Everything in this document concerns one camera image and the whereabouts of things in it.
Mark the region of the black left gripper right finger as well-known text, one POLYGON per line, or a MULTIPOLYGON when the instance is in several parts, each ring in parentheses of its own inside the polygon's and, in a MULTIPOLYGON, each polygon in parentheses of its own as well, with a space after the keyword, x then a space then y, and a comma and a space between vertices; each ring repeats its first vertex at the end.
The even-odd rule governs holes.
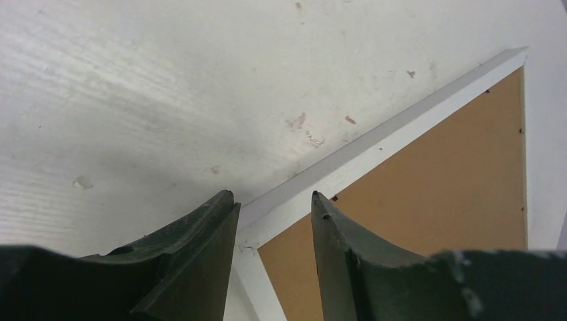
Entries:
POLYGON ((311 222, 325 320, 565 320, 566 252, 421 256, 345 216, 318 191, 311 222))

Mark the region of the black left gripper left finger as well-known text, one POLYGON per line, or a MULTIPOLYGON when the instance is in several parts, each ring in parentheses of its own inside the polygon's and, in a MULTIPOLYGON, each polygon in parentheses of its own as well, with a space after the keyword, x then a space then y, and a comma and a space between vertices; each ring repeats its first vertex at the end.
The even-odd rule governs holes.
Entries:
POLYGON ((222 320, 241 205, 228 190, 106 255, 1 247, 2 320, 222 320))

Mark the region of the white picture frame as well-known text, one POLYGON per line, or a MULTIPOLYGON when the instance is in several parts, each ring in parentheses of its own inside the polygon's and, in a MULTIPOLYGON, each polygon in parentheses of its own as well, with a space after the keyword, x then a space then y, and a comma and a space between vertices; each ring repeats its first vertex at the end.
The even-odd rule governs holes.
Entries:
POLYGON ((415 253, 527 248, 527 58, 497 54, 244 206, 231 276, 243 319, 322 319, 314 191, 415 253))

